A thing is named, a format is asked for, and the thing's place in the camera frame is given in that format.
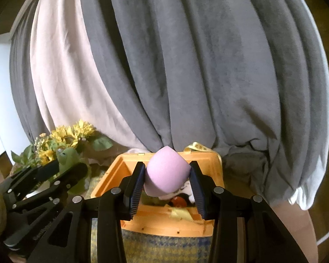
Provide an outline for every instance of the white panel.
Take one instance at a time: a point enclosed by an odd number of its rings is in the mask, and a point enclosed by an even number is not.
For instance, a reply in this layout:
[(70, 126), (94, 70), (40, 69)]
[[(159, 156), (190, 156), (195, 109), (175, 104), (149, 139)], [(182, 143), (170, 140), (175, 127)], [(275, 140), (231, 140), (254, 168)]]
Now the white panel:
[(13, 102), (9, 59), (9, 33), (0, 35), (0, 154), (6, 150), (11, 162), (11, 151), (20, 154), (30, 142), (23, 130)]

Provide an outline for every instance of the plush toy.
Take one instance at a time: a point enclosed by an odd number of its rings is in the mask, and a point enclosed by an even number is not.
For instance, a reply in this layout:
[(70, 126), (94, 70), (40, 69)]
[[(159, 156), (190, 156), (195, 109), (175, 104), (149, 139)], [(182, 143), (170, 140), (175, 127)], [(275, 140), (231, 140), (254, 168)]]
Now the plush toy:
[(60, 174), (70, 169), (72, 166), (76, 165), (77, 163), (85, 163), (88, 166), (88, 173), (87, 175), (81, 179), (75, 186), (69, 189), (68, 193), (71, 195), (80, 195), (86, 189), (89, 188), (90, 185), (90, 175), (91, 169), (88, 165), (86, 159), (81, 158), (78, 152), (73, 147), (68, 147), (64, 150), (58, 150), (57, 159), (59, 161), (59, 170)]

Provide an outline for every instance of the pink makeup sponge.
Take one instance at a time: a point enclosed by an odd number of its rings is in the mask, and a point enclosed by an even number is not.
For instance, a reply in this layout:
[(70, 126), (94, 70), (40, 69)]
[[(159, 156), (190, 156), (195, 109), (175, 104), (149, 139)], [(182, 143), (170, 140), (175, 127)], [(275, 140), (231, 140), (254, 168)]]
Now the pink makeup sponge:
[(161, 197), (175, 192), (188, 179), (190, 169), (190, 165), (172, 148), (161, 148), (147, 164), (144, 183), (146, 194)]

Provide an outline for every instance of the orange basket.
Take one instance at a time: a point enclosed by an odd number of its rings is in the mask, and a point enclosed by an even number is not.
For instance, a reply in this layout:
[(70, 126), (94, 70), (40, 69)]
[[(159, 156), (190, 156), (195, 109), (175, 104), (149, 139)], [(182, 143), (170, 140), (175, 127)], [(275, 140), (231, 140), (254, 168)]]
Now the orange basket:
[[(209, 175), (217, 186), (224, 187), (223, 171), (218, 155), (215, 152), (179, 152), (190, 163), (196, 160), (205, 175)], [(119, 155), (106, 171), (91, 197), (99, 197), (109, 189), (120, 185), (124, 177), (130, 176), (138, 161), (147, 165), (154, 153), (124, 153)], [(193, 221), (170, 217), (172, 208), (139, 204), (138, 212), (133, 219), (121, 221), (123, 229), (145, 234), (174, 237), (212, 236), (214, 220), (203, 220), (196, 207), (187, 208)]]

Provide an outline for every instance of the gray curtain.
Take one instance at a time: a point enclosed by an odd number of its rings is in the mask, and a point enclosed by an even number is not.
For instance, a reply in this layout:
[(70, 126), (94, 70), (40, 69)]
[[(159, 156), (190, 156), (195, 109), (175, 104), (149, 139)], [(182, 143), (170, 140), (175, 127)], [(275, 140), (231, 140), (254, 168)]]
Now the gray curtain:
[(10, 81), (15, 107), (28, 139), (33, 143), (39, 134), (49, 133), (41, 117), (30, 71), (30, 33), (39, 0), (33, 0), (22, 17), (10, 51)]
[(317, 169), (329, 86), (301, 0), (81, 5), (104, 85), (147, 149), (200, 142), (272, 204)]

